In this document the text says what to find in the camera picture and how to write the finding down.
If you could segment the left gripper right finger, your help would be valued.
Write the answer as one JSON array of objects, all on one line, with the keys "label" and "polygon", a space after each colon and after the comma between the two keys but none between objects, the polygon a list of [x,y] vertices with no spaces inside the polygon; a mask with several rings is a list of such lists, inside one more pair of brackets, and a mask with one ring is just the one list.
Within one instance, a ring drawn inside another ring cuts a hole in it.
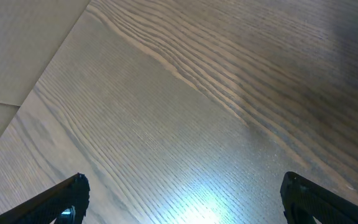
[{"label": "left gripper right finger", "polygon": [[295,172],[285,173],[280,195],[288,224],[358,224],[357,205]]}]

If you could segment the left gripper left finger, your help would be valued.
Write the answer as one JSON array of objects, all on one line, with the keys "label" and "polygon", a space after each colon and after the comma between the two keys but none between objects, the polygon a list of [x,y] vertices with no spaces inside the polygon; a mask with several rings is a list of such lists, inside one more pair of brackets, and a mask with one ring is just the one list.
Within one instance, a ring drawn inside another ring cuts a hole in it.
[{"label": "left gripper left finger", "polygon": [[81,224],[90,203],[90,185],[77,173],[28,201],[0,214],[0,224]]}]

